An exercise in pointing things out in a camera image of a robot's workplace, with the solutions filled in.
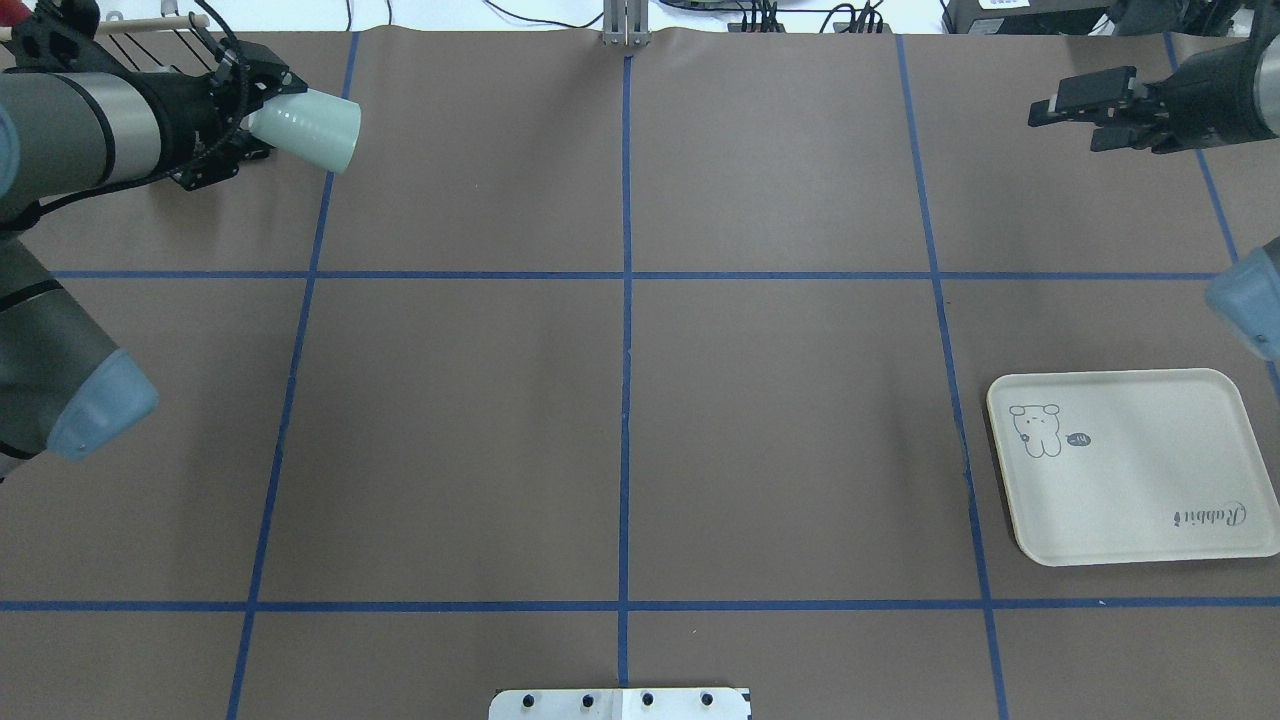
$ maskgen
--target cartoon bear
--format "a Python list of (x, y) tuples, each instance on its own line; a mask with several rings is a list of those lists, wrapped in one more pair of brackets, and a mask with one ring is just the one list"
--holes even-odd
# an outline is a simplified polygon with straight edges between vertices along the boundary
[(1032, 457), (1061, 455), (1062, 441), (1057, 437), (1057, 405), (1014, 405), (1009, 409), (1027, 455)]

